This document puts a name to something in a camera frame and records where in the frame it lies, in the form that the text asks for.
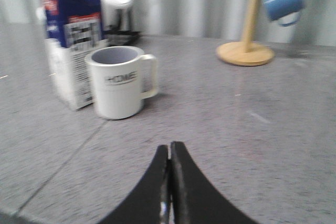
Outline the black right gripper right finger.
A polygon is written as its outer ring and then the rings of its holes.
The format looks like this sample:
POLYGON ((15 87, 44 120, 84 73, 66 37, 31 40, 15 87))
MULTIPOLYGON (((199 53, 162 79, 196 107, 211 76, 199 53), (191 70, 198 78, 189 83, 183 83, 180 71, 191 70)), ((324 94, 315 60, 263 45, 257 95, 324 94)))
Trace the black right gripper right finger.
POLYGON ((256 223, 206 178, 183 142, 171 143, 175 223, 256 223))

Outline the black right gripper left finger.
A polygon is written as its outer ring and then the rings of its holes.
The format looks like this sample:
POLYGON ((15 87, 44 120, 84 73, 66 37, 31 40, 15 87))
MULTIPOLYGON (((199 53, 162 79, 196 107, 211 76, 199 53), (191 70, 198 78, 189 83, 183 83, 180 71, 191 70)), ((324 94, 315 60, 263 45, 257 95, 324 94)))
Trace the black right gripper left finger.
POLYGON ((171 162, 166 145, 154 157, 136 186, 100 223, 169 223, 171 162))

